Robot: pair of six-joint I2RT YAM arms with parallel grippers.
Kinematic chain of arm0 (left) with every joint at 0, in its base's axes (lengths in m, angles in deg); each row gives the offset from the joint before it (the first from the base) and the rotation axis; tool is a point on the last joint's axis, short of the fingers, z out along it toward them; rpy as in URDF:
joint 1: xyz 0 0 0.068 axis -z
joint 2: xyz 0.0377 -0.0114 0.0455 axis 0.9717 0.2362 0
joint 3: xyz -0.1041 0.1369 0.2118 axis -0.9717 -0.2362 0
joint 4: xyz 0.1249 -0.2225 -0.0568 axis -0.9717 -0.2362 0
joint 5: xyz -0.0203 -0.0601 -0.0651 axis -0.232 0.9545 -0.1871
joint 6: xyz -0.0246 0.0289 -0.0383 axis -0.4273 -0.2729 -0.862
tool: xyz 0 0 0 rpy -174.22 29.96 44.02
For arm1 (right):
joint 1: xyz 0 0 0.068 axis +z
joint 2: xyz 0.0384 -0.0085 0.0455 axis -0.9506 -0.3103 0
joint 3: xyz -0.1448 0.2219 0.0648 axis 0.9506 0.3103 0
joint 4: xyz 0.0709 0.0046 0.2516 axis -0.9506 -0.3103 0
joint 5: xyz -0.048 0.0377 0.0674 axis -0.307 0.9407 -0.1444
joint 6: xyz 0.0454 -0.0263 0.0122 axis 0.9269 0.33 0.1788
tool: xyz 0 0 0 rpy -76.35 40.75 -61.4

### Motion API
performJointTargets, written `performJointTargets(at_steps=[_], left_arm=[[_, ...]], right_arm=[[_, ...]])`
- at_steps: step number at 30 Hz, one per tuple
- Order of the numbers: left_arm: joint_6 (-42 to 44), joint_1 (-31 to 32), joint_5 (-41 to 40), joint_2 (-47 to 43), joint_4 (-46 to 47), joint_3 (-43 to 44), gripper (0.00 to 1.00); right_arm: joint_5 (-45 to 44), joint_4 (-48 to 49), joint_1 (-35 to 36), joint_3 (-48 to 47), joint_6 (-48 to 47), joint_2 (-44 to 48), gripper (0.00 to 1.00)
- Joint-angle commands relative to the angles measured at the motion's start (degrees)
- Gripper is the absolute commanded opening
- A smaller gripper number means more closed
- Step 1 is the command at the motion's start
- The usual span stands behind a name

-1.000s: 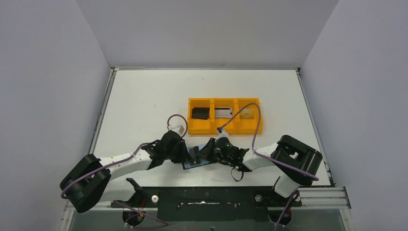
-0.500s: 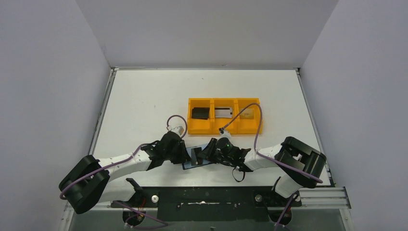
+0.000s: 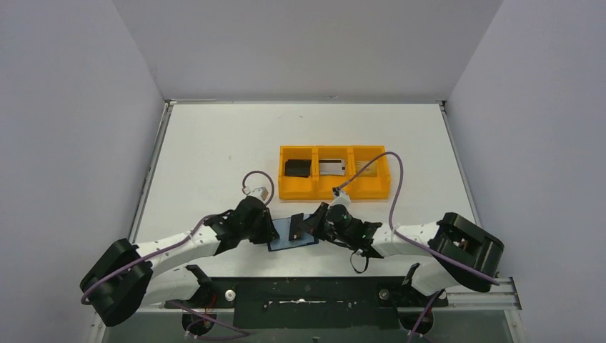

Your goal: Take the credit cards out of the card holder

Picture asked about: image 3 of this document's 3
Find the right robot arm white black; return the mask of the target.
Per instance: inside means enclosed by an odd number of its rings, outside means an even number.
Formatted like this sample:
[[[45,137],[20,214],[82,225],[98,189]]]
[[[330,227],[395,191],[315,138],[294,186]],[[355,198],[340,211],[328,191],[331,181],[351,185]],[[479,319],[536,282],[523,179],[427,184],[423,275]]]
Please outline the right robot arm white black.
[[[323,203],[297,227],[366,260],[421,257],[408,284],[425,296],[456,285],[488,292],[498,283],[505,250],[500,239],[454,212],[428,224],[391,227],[355,218],[343,204]]]

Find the blue leather card holder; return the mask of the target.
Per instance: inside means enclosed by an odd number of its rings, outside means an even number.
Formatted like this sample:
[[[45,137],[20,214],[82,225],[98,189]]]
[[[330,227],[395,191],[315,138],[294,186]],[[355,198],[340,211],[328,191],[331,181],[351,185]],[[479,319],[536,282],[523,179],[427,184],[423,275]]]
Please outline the blue leather card holder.
[[[309,214],[304,214],[305,219],[309,217]],[[273,219],[275,229],[279,234],[279,238],[273,242],[267,244],[267,249],[269,252],[277,252],[286,249],[294,249],[298,247],[305,247],[310,245],[315,245],[319,243],[318,238],[313,237],[311,234],[303,232],[302,238],[297,241],[289,241],[288,239],[288,231],[289,231],[289,221],[290,217],[281,218],[281,219]]]

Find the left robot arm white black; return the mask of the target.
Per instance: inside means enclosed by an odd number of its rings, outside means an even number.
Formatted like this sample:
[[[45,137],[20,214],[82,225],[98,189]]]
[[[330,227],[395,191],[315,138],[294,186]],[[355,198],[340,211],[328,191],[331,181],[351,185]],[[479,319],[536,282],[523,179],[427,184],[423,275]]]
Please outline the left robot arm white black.
[[[243,240],[265,244],[277,237],[267,204],[247,196],[235,209],[206,215],[182,233],[141,244],[118,239],[80,281],[81,303],[93,307],[106,326],[116,326],[150,302],[149,286],[161,275],[234,249]]]

